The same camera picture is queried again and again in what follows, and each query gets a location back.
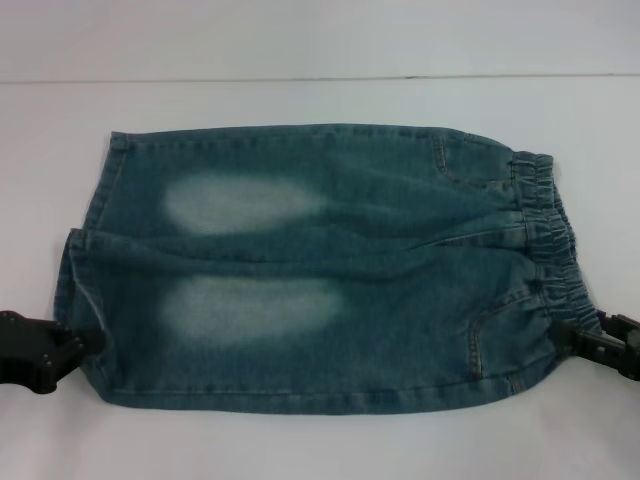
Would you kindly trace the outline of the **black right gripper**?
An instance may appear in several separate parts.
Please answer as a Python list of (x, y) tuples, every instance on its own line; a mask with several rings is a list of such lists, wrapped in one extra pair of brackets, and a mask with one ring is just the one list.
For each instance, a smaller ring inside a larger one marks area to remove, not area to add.
[(640, 330), (638, 322), (622, 314), (602, 313), (604, 336), (581, 333), (564, 322), (553, 322), (549, 338), (559, 356), (580, 356), (640, 381)]

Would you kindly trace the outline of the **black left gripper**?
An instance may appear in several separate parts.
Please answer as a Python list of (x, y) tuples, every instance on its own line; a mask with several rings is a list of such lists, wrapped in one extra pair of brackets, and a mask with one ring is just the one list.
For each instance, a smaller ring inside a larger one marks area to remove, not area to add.
[(58, 382), (79, 366), (83, 352), (102, 352), (105, 345), (101, 328), (73, 334), (54, 321), (0, 311), (0, 385), (18, 385), (40, 395), (53, 393)]

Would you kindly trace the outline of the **blue denim shorts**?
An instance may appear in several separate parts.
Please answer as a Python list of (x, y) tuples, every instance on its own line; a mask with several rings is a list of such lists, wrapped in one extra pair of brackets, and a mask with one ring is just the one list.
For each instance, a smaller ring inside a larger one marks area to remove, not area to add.
[(499, 401), (600, 329), (550, 156), (348, 124), (113, 133), (54, 317), (109, 403), (269, 414)]

